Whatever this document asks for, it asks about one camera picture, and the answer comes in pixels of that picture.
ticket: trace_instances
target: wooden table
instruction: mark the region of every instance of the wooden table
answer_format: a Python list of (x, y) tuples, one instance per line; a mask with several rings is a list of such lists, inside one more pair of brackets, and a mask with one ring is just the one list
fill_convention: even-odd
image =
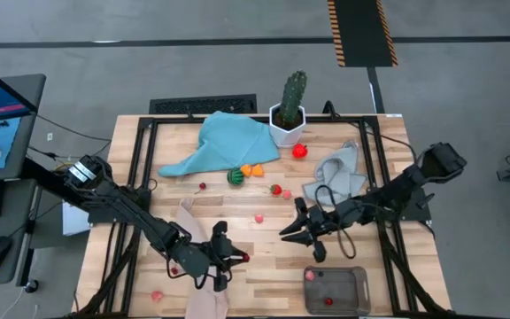
[[(113, 133), (108, 162), (112, 165), (116, 183), (125, 184), (135, 143), (139, 116), (118, 117)], [(407, 142), (405, 123), (400, 116), (378, 115), (381, 133)], [(278, 183), (291, 190), (293, 198), (302, 196), (302, 183), (314, 180), (316, 163), (339, 149), (343, 142), (359, 142), (359, 131), (348, 124), (309, 124), (300, 143), (308, 146), (304, 160), (294, 160), (290, 149), (281, 149), (279, 160), (265, 163), (265, 176), (246, 179), (241, 189), (232, 189), (226, 181), (226, 172), (211, 172), (187, 175), (177, 178), (160, 177), (157, 171), (167, 164), (187, 158), (197, 148), (200, 124), (162, 124), (158, 127), (157, 143), (153, 158), (152, 172), (158, 181), (158, 188), (152, 192), (151, 213), (166, 220), (173, 220), (176, 205), (181, 198), (195, 198), (192, 214), (211, 234), (214, 223), (228, 222), (228, 237), (234, 245), (251, 256), (249, 263), (234, 268), (233, 280), (229, 283), (228, 315), (308, 315), (305, 310), (302, 269), (316, 265), (312, 248), (282, 242), (279, 231), (289, 225), (295, 216), (292, 199), (275, 198), (268, 187)], [(140, 170), (147, 148), (145, 134), (141, 154)], [(369, 136), (375, 163), (377, 181), (381, 178), (379, 162), (375, 153), (375, 142)], [(391, 178), (411, 164), (409, 150), (402, 144), (383, 139), (385, 154)], [(363, 153), (360, 153), (358, 171), (366, 173)], [(198, 194), (198, 184), (205, 182), (207, 190)], [(265, 221), (257, 224), (255, 214), (263, 214)], [(450, 307), (434, 239), (417, 222), (402, 222), (403, 237), (410, 268), (426, 291), (443, 307)], [(88, 247), (78, 283), (78, 300), (85, 305), (97, 291), (104, 267), (104, 252), (111, 225), (98, 225), (89, 235)], [(346, 260), (342, 255), (336, 236), (321, 237), (328, 250), (328, 258), (322, 267), (361, 266), (367, 271), (371, 299), (371, 315), (391, 314), (389, 292), (376, 226), (354, 225), (348, 229), (357, 247), (357, 257)], [(194, 290), (190, 277), (171, 280), (166, 275), (165, 261), (155, 253), (144, 237), (139, 247), (135, 271), (135, 285), (132, 294), (130, 316), (184, 315), (188, 296)], [(398, 271), (399, 299), (406, 309), (406, 296), (402, 278)], [(120, 278), (114, 309), (120, 308), (120, 291), (124, 278)], [(151, 301), (151, 292), (165, 294), (159, 303)]]

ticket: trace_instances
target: gray tray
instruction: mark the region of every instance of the gray tray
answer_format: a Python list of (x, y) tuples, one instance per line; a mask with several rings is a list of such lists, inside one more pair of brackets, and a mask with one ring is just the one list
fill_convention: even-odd
[[(368, 315), (371, 311), (367, 273), (362, 267), (306, 267), (314, 280), (304, 279), (305, 306), (311, 315)], [(331, 298), (333, 304), (325, 300)]]

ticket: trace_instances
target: concrete floor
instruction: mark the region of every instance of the concrete floor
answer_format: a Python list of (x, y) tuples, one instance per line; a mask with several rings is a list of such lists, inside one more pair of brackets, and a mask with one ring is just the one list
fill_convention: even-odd
[[(510, 1), (383, 4), (393, 36), (510, 35)], [(280, 35), (330, 35), (326, 4), (0, 0), (0, 42)], [(453, 308), (510, 317), (510, 183), (495, 176), (510, 154), (510, 43), (396, 44), (396, 51), (398, 67), (377, 69), (386, 112), (404, 114), (417, 150), (445, 141), (468, 162), (462, 177), (429, 187), (437, 193), (430, 208)], [(0, 50), (0, 76), (47, 75), (43, 116), (94, 136), (110, 136), (119, 114), (146, 113), (151, 98), (255, 93), (264, 113), (299, 68), (309, 74), (310, 112), (326, 99), (340, 113), (373, 112), (365, 69), (337, 67), (331, 45)], [(72, 155), (101, 147), (43, 121), (31, 144)], [(33, 273), (43, 287), (6, 317), (31, 318), (35, 304), (36, 318), (68, 313), (84, 247), (81, 236), (38, 251)], [(14, 284), (0, 285), (0, 315), (18, 294)]]

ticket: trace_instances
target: white flower pot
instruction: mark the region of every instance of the white flower pot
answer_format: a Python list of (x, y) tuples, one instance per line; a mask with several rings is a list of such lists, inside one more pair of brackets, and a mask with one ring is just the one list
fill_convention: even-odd
[(302, 136), (302, 132), (306, 126), (306, 113), (305, 108), (299, 106), (298, 109), (302, 111), (302, 124), (298, 127), (288, 131), (283, 128), (279, 128), (273, 124), (273, 111), (278, 108), (281, 104), (271, 106), (269, 109), (269, 130), (273, 137), (274, 143), (279, 147), (292, 147), (298, 142)]

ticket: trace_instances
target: toy tomato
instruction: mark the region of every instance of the toy tomato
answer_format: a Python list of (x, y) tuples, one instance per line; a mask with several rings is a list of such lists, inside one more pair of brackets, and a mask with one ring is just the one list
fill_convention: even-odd
[(273, 193), (273, 195), (279, 195), (282, 193), (282, 188), (281, 186), (275, 184), (271, 186), (271, 192)]
[(302, 159), (306, 154), (308, 154), (308, 149), (305, 145), (296, 144), (292, 148), (292, 156), (294, 156), (295, 159)]

